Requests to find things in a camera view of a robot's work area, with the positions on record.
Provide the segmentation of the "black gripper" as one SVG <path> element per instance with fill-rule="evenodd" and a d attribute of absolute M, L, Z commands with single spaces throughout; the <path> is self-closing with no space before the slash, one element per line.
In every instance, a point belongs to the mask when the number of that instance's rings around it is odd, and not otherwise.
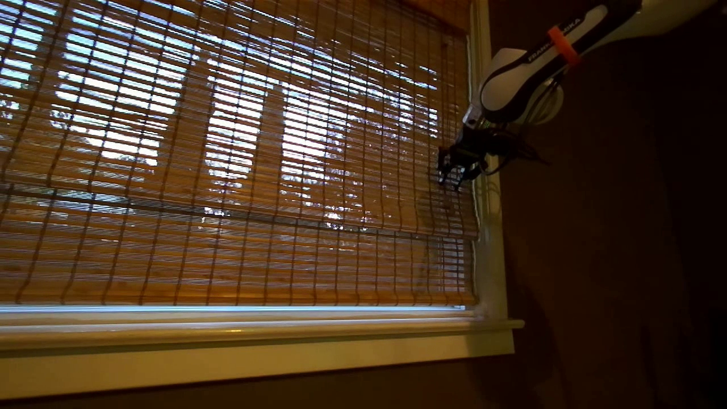
<path fill-rule="evenodd" d="M 536 160 L 538 152 L 505 126 L 464 126 L 459 140 L 453 144 L 453 152 L 449 147 L 438 147 L 438 184 L 448 181 L 448 174 L 455 166 L 464 166 L 464 173 L 455 184 L 455 188 L 462 188 L 465 181 L 478 180 L 486 170 L 488 156 L 500 156 L 501 160 Z"/>

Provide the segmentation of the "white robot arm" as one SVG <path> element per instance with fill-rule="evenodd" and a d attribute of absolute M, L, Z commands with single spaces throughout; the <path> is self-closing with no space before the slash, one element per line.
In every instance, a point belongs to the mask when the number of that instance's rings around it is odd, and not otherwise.
<path fill-rule="evenodd" d="M 547 122 L 563 102 L 561 82 L 595 48 L 678 28 L 717 0 L 595 0 L 551 24 L 534 48 L 500 48 L 472 91 L 453 144 L 438 149 L 436 181 L 462 188 L 509 160 L 538 160 L 525 132 Z"/>

